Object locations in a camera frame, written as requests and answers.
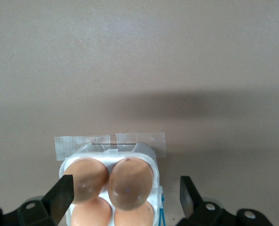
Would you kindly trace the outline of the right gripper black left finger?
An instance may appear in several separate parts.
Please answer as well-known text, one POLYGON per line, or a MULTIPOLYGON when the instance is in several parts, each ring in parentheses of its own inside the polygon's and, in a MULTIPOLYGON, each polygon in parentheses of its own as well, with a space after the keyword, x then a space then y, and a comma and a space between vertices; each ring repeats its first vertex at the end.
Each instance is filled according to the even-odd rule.
POLYGON ((14 211, 0 208, 0 226, 57 226, 73 201, 73 176, 64 175, 44 195, 26 200, 14 211))

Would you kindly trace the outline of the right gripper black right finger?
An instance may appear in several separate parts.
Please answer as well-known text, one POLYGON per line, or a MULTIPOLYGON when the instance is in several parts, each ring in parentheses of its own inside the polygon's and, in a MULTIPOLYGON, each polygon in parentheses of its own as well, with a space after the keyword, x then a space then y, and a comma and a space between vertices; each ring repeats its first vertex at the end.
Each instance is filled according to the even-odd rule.
POLYGON ((240 209, 236 215, 229 213, 216 202, 202 199, 189 176, 180 177, 180 203, 185 217, 178 226, 271 226, 271 221, 261 212, 240 209))

